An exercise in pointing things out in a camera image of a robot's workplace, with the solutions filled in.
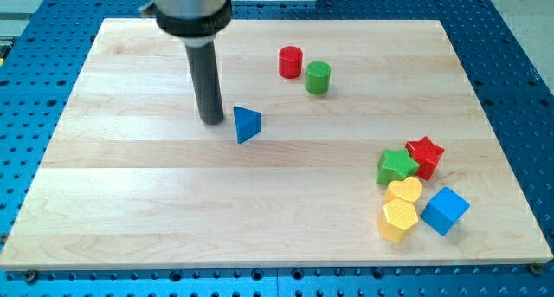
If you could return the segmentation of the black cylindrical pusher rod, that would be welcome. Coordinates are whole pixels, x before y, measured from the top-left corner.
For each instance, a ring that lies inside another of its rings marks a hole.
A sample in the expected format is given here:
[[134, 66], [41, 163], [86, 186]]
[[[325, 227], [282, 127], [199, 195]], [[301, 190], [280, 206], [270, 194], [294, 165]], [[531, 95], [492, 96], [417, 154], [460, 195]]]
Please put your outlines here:
[[219, 124], [224, 112], [214, 43], [185, 48], [200, 119], [207, 125]]

